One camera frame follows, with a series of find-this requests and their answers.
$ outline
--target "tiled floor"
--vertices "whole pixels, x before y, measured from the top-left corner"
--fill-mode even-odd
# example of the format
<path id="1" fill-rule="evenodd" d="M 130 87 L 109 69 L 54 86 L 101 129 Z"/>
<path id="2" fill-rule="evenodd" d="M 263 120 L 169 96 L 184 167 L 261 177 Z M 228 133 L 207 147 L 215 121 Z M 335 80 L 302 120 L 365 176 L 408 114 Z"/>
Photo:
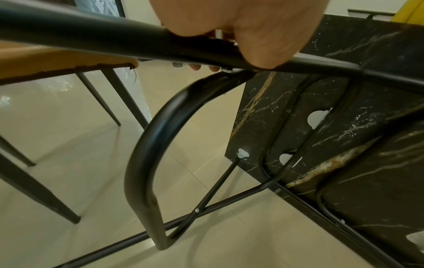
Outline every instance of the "tiled floor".
<path id="1" fill-rule="evenodd" d="M 154 116 L 178 90 L 211 72 L 151 61 L 137 74 Z M 104 77 L 88 76 L 121 127 L 76 76 L 0 87 L 0 135 L 37 162 L 20 166 L 82 215 L 72 225 L 0 181 L 0 267 L 51 268 L 144 230 L 123 193 L 125 166 L 143 130 Z M 145 107 L 141 88 L 130 91 Z M 230 165 L 224 152 L 242 91 L 234 89 L 203 107 L 163 157 L 154 190 L 165 221 L 189 213 Z M 236 168 L 212 202 L 255 185 Z M 87 267 L 171 266 L 370 267 L 269 190 L 198 219 L 166 251 L 146 240 Z"/>

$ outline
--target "chair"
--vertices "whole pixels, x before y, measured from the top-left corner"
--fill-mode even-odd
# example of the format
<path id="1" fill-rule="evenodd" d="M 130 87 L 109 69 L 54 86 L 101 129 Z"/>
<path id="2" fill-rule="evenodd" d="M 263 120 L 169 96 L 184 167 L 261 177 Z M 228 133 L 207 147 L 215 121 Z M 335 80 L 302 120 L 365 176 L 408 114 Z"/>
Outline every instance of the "chair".
<path id="1" fill-rule="evenodd" d="M 146 128 L 148 125 L 146 118 L 113 70 L 121 67 L 137 68 L 138 60 L 129 57 L 55 49 L 40 45 L 0 42 L 0 86 L 59 75 L 76 74 L 103 109 L 120 126 L 121 123 L 112 110 L 84 75 L 84 72 L 101 70 L 140 125 Z M 28 159 L 1 136 L 0 148 L 27 166 L 36 165 L 34 161 Z M 80 217 L 52 192 L 3 155 L 0 155 L 0 174 L 6 183 L 34 201 L 74 224 L 80 221 Z"/>

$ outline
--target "curved metal armrest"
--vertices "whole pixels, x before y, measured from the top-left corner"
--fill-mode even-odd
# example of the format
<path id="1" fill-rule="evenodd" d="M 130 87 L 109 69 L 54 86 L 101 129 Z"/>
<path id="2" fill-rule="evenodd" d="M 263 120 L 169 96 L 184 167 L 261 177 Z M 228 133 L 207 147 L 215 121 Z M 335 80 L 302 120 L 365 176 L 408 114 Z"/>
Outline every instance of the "curved metal armrest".
<path id="1" fill-rule="evenodd" d="M 166 236 L 158 201 L 153 193 L 153 179 L 160 159 L 197 110 L 250 80 L 255 74 L 248 70 L 231 74 L 219 72 L 187 86 L 162 107 L 135 146 L 125 173 L 125 196 L 159 250 L 167 249 L 177 239 Z"/>

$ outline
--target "black metal chair leg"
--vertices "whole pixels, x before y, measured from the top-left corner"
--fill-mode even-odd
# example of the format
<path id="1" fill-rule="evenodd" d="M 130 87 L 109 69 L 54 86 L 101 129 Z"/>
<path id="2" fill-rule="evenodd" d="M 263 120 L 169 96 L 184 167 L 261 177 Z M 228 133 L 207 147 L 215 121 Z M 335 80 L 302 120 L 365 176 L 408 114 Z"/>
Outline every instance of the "black metal chair leg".
<path id="1" fill-rule="evenodd" d="M 27 166 L 35 166 L 35 163 L 29 160 L 26 156 L 24 156 L 18 149 L 13 147 L 7 140 L 5 140 L 2 136 L 0 136 L 0 148 L 13 155 L 20 161 L 24 162 Z"/>
<path id="2" fill-rule="evenodd" d="M 106 102 L 103 100 L 103 98 L 100 96 L 100 94 L 97 92 L 97 90 L 94 88 L 93 84 L 88 81 L 87 77 L 81 73 L 76 73 L 76 76 L 83 82 L 85 87 L 88 89 L 88 91 L 93 94 L 94 98 L 100 103 L 100 105 L 105 109 L 105 111 L 110 115 L 110 117 L 116 122 L 118 126 L 121 126 L 121 123 L 116 118 L 116 116 L 113 114 L 112 110 L 109 108 L 109 106 L 106 104 Z"/>
<path id="3" fill-rule="evenodd" d="M 68 221 L 74 224 L 80 222 L 81 217 L 75 214 L 36 179 L 21 170 L 3 155 L 0 155 L 0 178 L 27 197 L 49 208 Z"/>
<path id="4" fill-rule="evenodd" d="M 105 75 L 109 83 L 114 87 L 119 97 L 127 105 L 128 109 L 131 111 L 132 115 L 137 119 L 143 129 L 146 129 L 149 124 L 144 117 L 143 113 L 138 108 L 137 104 L 125 88 L 122 81 L 119 79 L 118 75 L 113 69 L 102 69 L 102 73 Z"/>

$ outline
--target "metal table frame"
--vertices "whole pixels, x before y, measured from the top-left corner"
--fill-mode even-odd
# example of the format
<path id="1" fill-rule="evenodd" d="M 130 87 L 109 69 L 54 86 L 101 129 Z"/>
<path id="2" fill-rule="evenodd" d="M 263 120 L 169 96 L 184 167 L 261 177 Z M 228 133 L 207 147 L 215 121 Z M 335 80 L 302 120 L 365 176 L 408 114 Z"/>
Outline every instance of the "metal table frame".
<path id="1" fill-rule="evenodd" d="M 157 199 L 152 190 L 153 177 L 158 163 L 166 148 L 189 118 L 205 103 L 228 92 L 238 85 L 256 76 L 259 69 L 246 62 L 237 46 L 231 42 L 209 39 L 207 37 L 183 38 L 168 32 L 159 26 L 151 26 L 123 18 L 105 17 L 83 13 L 49 4 L 33 4 L 22 1 L 0 1 L 0 38 L 16 42 L 28 42 L 41 45 L 58 46 L 67 49 L 86 50 L 98 53 L 111 53 L 123 56 L 140 57 L 153 60 L 207 64 L 224 67 L 230 72 L 220 72 L 198 80 L 177 93 L 153 118 L 134 148 L 125 174 L 125 195 L 131 208 L 142 222 L 146 231 L 110 246 L 89 253 L 65 264 L 56 266 L 76 268 L 104 258 L 136 243 L 152 238 L 159 250 L 165 250 L 175 243 L 189 228 L 193 221 L 220 208 L 244 199 L 276 185 L 295 202 L 339 230 L 352 242 L 369 251 L 386 267 L 404 268 L 404 265 L 384 249 L 357 233 L 333 214 L 322 198 L 322 194 L 343 172 L 349 171 L 375 150 L 386 144 L 391 137 L 422 120 L 423 111 L 417 111 L 400 120 L 390 123 L 380 133 L 380 138 L 351 164 L 330 173 L 316 191 L 321 211 L 308 204 L 295 193 L 287 189 L 280 180 L 285 173 L 308 151 L 324 130 L 346 111 L 361 89 L 364 81 L 390 85 L 406 91 L 424 93 L 424 81 L 392 75 L 373 70 L 362 69 L 359 65 L 297 54 L 289 62 L 272 71 L 308 73 L 307 77 L 292 93 L 286 109 L 269 137 L 267 147 L 262 153 L 261 170 L 268 181 L 247 191 L 206 206 L 231 171 L 243 159 L 235 158 L 228 170 L 210 189 L 203 200 L 187 215 L 164 223 Z M 302 91 L 311 84 L 328 76 L 348 77 L 349 83 L 334 109 L 320 125 L 308 135 L 297 152 L 291 157 L 277 175 L 271 177 L 263 164 L 278 132 L 296 105 Z M 171 235 L 165 231 L 176 228 Z"/>

